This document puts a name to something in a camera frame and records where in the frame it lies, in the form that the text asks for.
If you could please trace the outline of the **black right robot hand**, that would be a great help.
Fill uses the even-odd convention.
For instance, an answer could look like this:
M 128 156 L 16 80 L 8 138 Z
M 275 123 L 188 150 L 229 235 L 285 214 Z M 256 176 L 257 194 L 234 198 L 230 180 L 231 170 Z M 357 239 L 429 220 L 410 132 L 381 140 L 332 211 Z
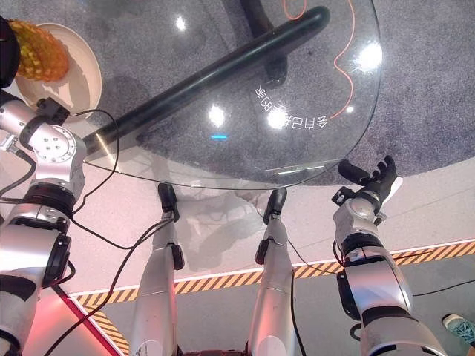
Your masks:
M 356 196 L 371 201 L 374 206 L 381 206 L 390 196 L 398 178 L 396 164 L 389 155 L 376 165 L 376 170 L 372 173 L 353 165 L 347 159 L 340 161 L 338 172 L 343 178 L 361 186 Z

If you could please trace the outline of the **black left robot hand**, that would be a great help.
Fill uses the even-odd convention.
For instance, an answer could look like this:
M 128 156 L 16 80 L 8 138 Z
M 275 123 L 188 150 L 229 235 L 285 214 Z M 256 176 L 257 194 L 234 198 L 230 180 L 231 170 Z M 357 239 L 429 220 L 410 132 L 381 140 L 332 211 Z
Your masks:
M 20 48 L 8 21 L 1 17 L 1 88 L 11 85 L 19 70 Z

